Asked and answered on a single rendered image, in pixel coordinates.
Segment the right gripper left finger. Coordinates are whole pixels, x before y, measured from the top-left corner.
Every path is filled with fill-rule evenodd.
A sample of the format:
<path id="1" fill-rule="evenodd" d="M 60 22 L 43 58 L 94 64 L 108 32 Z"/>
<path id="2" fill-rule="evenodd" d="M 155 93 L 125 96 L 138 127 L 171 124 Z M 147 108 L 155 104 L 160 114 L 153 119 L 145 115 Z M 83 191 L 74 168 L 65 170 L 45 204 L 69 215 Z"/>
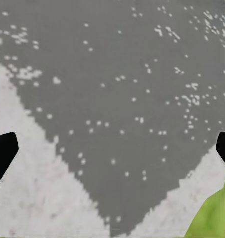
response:
<path id="1" fill-rule="evenodd" d="M 0 180 L 19 150 L 16 134 L 0 135 Z"/>

